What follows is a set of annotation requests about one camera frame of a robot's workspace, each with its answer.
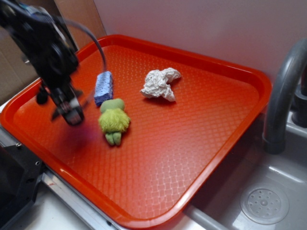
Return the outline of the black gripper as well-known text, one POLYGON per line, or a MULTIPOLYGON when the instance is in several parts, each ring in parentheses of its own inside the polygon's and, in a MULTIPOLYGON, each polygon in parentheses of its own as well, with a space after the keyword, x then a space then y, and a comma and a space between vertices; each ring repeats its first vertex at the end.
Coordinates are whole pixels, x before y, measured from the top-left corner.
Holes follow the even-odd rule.
POLYGON ((73 87, 71 83, 60 88, 49 89, 43 82, 36 94, 36 102, 44 105, 49 99, 55 104, 55 109, 51 115, 51 121, 62 117, 70 126, 77 126, 84 121, 83 110, 90 103, 90 96, 82 102, 79 98, 83 96, 83 91, 73 87))

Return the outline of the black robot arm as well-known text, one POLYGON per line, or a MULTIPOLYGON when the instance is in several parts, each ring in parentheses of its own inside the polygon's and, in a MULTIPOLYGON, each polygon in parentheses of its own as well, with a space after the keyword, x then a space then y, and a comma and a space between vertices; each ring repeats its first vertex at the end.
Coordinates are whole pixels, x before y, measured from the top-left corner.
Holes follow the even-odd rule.
POLYGON ((68 125, 79 125, 84 120, 78 101, 82 92, 71 83, 71 74, 77 70, 79 61, 51 16, 17 0, 2 0, 0 25, 42 81, 36 102, 45 104, 50 98, 56 106, 52 119, 60 115, 68 125))

